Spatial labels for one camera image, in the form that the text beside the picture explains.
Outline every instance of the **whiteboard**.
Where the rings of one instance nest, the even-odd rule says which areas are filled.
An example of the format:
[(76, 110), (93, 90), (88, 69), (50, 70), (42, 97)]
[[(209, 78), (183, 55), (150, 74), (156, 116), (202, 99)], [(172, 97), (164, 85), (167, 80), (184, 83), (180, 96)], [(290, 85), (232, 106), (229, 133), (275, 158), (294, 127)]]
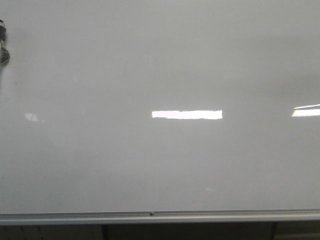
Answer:
[(1, 0), (0, 214), (320, 209), (319, 9)]

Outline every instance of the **white whiteboard surface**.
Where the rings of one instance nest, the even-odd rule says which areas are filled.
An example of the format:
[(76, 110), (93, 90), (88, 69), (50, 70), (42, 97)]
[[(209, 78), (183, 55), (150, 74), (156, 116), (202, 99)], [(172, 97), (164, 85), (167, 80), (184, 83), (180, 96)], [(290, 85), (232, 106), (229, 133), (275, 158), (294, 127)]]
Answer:
[(320, 209), (319, 12), (0, 0), (0, 214)]

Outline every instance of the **metal ledge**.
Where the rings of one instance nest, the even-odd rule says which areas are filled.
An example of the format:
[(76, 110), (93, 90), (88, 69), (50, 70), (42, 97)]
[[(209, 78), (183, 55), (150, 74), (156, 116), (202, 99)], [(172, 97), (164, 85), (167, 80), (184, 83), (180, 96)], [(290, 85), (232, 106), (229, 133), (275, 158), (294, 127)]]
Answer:
[(0, 214), (0, 225), (155, 224), (320, 220), (320, 209)]

